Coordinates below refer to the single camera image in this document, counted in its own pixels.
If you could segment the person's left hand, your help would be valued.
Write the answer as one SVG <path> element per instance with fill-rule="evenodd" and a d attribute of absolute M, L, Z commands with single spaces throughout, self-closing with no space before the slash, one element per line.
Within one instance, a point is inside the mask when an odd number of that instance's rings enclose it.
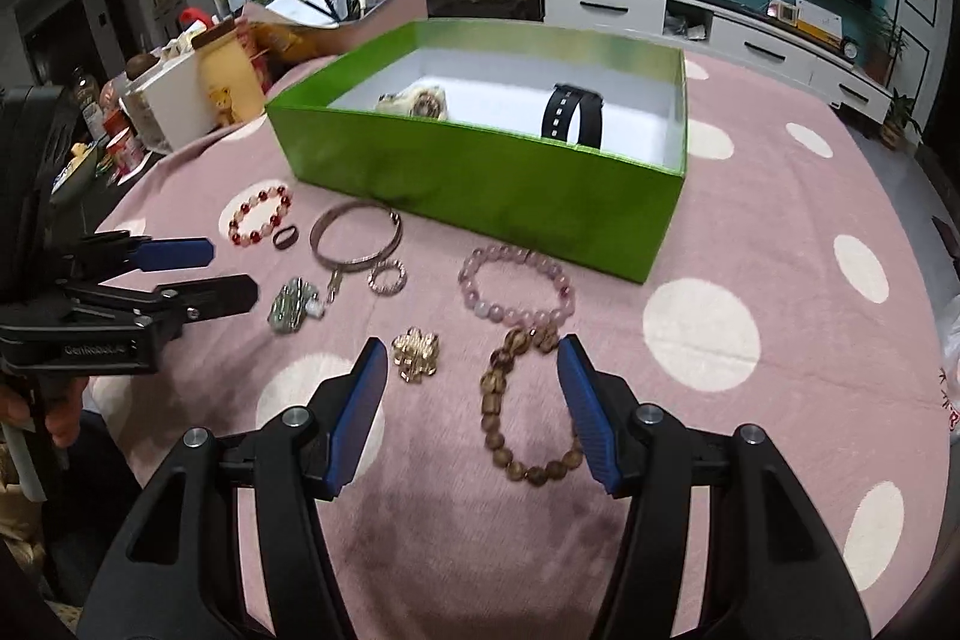
<path fill-rule="evenodd" d="M 83 411 L 83 392 L 88 386 L 88 377 L 72 378 L 52 401 L 46 403 L 47 432 L 57 448 L 68 448 L 80 435 L 80 419 Z M 28 403 L 8 383 L 2 385 L 0 417 L 5 424 L 26 427 L 31 420 Z"/>

